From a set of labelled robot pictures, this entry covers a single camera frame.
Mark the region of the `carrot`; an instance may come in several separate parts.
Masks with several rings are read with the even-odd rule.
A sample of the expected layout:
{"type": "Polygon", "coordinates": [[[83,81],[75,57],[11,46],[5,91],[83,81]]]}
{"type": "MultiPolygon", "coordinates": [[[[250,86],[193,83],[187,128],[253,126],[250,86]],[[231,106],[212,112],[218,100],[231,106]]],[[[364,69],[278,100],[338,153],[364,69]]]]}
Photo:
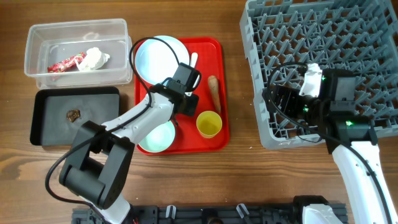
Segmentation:
{"type": "Polygon", "coordinates": [[[221,113],[221,103],[220,103],[220,96],[219,96],[219,84],[218,79],[211,75],[208,77],[208,87],[210,89],[211,97],[215,106],[216,111],[220,114],[221,113]]]}

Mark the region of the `yellow cup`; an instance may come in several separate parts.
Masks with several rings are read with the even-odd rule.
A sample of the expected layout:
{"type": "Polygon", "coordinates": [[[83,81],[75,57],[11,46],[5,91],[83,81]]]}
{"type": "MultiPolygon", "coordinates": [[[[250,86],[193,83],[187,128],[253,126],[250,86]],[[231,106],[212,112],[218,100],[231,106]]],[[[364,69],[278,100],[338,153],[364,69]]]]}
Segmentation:
{"type": "Polygon", "coordinates": [[[218,113],[214,111],[204,111],[198,115],[196,126],[202,137],[210,139],[221,131],[223,122],[218,113]]]}

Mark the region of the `mint green bowl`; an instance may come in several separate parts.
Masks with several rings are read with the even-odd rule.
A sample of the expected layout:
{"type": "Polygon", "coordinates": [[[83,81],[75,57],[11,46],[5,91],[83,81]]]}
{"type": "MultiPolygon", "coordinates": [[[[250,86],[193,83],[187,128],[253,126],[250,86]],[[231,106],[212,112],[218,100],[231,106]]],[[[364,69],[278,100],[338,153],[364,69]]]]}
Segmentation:
{"type": "Polygon", "coordinates": [[[139,146],[146,152],[158,153],[168,149],[175,139],[175,127],[168,121],[153,129],[140,143],[139,146]]]}

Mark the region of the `white tissue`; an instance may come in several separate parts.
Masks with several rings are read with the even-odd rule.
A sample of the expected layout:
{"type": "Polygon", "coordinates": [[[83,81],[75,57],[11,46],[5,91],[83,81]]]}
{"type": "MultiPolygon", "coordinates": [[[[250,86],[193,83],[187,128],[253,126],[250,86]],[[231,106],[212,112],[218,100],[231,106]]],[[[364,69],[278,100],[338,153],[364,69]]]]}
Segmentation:
{"type": "Polygon", "coordinates": [[[89,72],[101,68],[109,59],[109,54],[100,51],[97,47],[93,47],[86,51],[86,56],[82,62],[76,61],[76,66],[80,72],[89,72]]]}

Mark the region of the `brown food scrap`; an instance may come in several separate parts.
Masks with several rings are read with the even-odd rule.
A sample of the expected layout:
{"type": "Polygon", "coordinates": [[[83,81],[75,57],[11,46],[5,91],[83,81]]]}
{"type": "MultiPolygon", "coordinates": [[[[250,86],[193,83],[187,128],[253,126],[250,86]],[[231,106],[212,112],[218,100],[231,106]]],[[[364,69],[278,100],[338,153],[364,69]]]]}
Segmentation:
{"type": "Polygon", "coordinates": [[[81,114],[80,114],[80,110],[75,109],[75,110],[69,110],[67,112],[67,120],[69,120],[69,122],[74,123],[78,118],[80,118],[81,114]]]}

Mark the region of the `red snack wrapper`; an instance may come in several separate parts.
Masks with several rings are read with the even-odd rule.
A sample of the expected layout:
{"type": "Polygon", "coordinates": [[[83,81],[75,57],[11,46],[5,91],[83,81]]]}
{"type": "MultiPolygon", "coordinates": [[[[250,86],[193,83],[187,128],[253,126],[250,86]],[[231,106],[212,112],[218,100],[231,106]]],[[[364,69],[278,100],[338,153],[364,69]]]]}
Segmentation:
{"type": "Polygon", "coordinates": [[[75,67],[78,63],[81,63],[85,57],[86,57],[86,54],[83,52],[80,52],[68,59],[62,60],[61,62],[58,62],[52,66],[49,66],[47,68],[47,71],[49,73],[66,72],[67,70],[75,67]]]}

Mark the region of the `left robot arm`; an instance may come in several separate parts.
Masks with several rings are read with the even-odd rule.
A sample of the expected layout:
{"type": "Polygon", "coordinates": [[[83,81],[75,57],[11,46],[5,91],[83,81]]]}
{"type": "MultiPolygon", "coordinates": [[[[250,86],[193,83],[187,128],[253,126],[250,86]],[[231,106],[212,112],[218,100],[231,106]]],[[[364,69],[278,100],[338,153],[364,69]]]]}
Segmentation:
{"type": "Polygon", "coordinates": [[[173,77],[151,86],[144,99],[118,118],[103,124],[87,121],[72,148],[58,162],[59,183],[77,196],[102,223],[133,223],[132,205],[122,196],[136,144],[176,114],[193,116],[193,92],[201,73],[180,63],[173,77]]]}

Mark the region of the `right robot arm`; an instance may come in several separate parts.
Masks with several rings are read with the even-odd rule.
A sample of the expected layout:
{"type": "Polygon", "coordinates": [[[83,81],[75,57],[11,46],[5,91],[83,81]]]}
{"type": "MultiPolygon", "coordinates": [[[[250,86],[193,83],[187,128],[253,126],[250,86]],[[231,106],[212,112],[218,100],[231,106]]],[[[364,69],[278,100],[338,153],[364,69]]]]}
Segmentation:
{"type": "Polygon", "coordinates": [[[345,183],[356,223],[397,223],[397,212],[381,168],[371,120],[354,112],[356,77],[344,69],[289,62],[304,77],[300,89],[268,79],[267,108],[325,140],[345,183]]]}

